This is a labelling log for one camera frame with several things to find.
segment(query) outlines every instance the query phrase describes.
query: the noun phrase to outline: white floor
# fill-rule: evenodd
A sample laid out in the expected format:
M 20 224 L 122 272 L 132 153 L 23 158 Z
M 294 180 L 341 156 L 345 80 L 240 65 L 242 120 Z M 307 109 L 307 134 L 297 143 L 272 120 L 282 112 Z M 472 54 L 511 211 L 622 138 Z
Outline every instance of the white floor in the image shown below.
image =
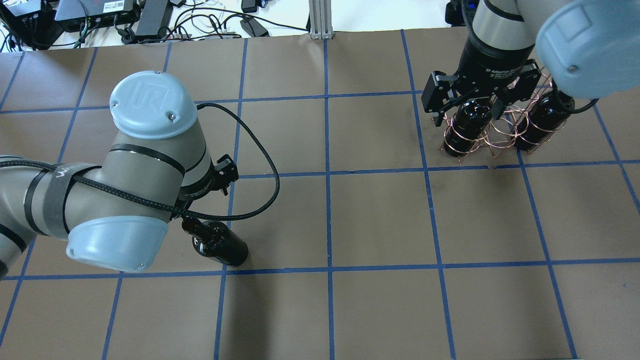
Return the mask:
M 241 0 L 187 0 L 187 4 L 202 3 L 202 6 L 211 8 L 221 8 L 226 10 L 241 11 Z M 444 28 L 449 25 L 444 22 L 444 10 L 448 0 L 333 0 L 332 1 L 332 24 L 334 31 L 380 31 L 397 29 L 417 29 L 417 28 Z M 173 10 L 170 27 L 173 27 L 175 19 L 189 7 L 183 6 Z M 197 10 L 194 13 L 213 13 L 223 20 L 229 13 L 211 10 Z M 308 0 L 270 0 L 265 8 L 259 8 L 256 15 L 273 22 L 304 28 L 307 25 L 309 14 Z M 202 19 L 194 20 L 196 25 L 206 29 L 206 23 Z M 243 37 L 248 34 L 242 30 L 240 19 L 235 17 L 230 19 L 227 29 L 239 33 Z M 261 22 L 269 31 L 271 36 L 296 35 L 301 31 L 281 28 Z M 201 35 L 190 22 L 184 27 L 194 36 Z M 6 30 L 0 28 L 2 37 Z M 55 44 L 66 44 L 73 42 L 78 37 L 78 33 L 63 33 Z M 112 46 L 122 45 L 120 36 L 113 28 L 103 28 L 94 31 L 83 46 Z

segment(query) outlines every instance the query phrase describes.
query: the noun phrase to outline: gray strap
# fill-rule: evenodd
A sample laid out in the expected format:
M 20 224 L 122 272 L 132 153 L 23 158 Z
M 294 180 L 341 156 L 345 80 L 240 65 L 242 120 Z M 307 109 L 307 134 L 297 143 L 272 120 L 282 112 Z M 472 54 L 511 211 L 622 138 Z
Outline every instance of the gray strap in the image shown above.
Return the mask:
M 59 239 L 68 238 L 65 203 L 71 189 L 71 181 L 78 172 L 92 168 L 99 168 L 99 166 L 85 163 L 62 164 L 58 165 L 53 172 L 43 203 L 44 223 L 51 236 Z

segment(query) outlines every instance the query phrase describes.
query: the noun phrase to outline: light blue joint cap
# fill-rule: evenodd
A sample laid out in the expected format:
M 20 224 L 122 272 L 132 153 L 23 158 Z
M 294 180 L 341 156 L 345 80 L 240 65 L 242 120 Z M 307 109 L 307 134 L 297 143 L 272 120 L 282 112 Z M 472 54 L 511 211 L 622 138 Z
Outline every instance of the light blue joint cap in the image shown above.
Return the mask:
M 113 122 L 123 133 L 144 140 L 179 135 L 198 116 L 182 82 L 158 71 L 141 71 L 124 78 L 113 89 L 109 107 Z
M 640 85 L 640 1 L 576 0 L 542 25 L 536 49 L 570 96 L 594 99 Z
M 81 263 L 141 272 L 154 262 L 169 226 L 152 217 L 97 218 L 69 233 L 67 256 Z

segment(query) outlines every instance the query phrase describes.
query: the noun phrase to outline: robot end effector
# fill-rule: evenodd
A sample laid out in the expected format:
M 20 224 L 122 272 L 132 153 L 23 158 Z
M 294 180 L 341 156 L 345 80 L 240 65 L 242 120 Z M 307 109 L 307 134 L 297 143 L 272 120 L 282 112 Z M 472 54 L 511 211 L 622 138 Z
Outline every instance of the robot end effector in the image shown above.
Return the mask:
M 436 126 L 469 100 L 488 106 L 493 119 L 529 100 L 541 76 L 527 59 L 534 46 L 563 99 L 594 99 L 640 84 L 638 0 L 479 0 L 472 22 L 467 8 L 469 36 L 458 70 L 432 72 L 422 94 Z
M 0 279 L 37 234 L 68 238 L 67 255 L 77 261 L 142 271 L 173 214 L 113 196 L 108 188 L 188 208 L 211 190 L 226 194 L 237 180 L 229 155 L 212 162 L 196 106 L 177 78 L 133 74 L 116 86 L 110 108 L 120 131 L 101 167 L 35 168 L 20 166 L 33 162 L 18 156 L 0 156 Z M 92 182 L 98 188 L 87 186 Z

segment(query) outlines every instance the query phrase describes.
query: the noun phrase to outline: sticker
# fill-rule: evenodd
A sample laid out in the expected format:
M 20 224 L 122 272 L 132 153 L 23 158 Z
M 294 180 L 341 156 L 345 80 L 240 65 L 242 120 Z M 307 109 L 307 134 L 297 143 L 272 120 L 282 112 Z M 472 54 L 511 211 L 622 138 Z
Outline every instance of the sticker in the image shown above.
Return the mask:
M 120 12 L 122 10 L 124 10 L 124 0 L 110 1 L 108 3 L 104 3 L 104 8 L 102 9 L 102 12 L 110 13 L 110 12 Z

